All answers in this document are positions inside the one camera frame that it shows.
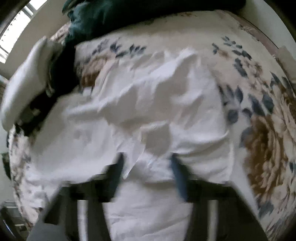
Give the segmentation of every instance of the white cloth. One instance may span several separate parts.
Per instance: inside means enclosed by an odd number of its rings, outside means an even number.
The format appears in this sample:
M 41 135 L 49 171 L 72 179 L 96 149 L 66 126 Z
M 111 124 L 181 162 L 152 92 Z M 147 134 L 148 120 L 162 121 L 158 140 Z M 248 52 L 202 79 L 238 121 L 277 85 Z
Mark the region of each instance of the white cloth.
M 215 79 L 185 49 L 109 61 L 91 96 L 58 100 L 31 155 L 51 196 L 61 182 L 86 181 L 125 153 L 125 180 L 105 206 L 112 240 L 172 241 L 183 239 L 191 205 L 177 193 L 171 153 L 223 183 L 233 169 L 231 146 Z
M 42 93 L 49 82 L 49 66 L 63 46 L 46 37 L 40 39 L 27 59 L 11 77 L 1 104 L 1 122 L 9 131 L 30 102 Z

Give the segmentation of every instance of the white pillow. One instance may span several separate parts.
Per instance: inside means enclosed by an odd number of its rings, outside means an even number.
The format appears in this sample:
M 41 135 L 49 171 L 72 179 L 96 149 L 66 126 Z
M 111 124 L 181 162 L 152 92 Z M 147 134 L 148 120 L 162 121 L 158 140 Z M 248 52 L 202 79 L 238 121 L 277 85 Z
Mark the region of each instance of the white pillow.
M 62 47 L 60 43 L 43 37 L 33 46 L 25 62 L 10 78 L 1 104 L 4 130 L 9 131 L 22 111 L 45 90 L 49 82 L 50 62 L 55 54 L 62 51 Z

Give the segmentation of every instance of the printed flower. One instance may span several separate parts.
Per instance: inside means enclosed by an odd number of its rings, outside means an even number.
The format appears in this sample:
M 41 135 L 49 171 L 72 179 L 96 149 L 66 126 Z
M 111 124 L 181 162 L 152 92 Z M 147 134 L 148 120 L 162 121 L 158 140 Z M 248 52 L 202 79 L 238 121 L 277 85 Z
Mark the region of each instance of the printed flower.
M 288 158 L 283 139 L 275 131 L 271 115 L 251 118 L 252 130 L 244 139 L 248 150 L 245 160 L 253 191 L 261 203 L 266 202 L 276 186 L 283 184 Z

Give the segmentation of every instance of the floral bedsheet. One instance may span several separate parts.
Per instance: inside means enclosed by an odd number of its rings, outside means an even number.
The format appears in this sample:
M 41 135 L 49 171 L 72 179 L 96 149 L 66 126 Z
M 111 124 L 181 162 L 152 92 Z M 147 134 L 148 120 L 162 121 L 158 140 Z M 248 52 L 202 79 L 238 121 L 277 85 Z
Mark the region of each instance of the floral bedsheet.
M 112 32 L 76 47 L 75 71 L 81 88 L 99 85 L 96 78 L 109 60 L 187 47 L 200 53 L 216 78 L 260 223 L 269 240 L 278 240 L 296 213 L 296 96 L 274 57 L 232 16 L 187 12 Z M 15 129 L 9 135 L 14 195 L 29 226 L 46 204 L 44 187 L 30 171 L 36 135 L 25 137 Z

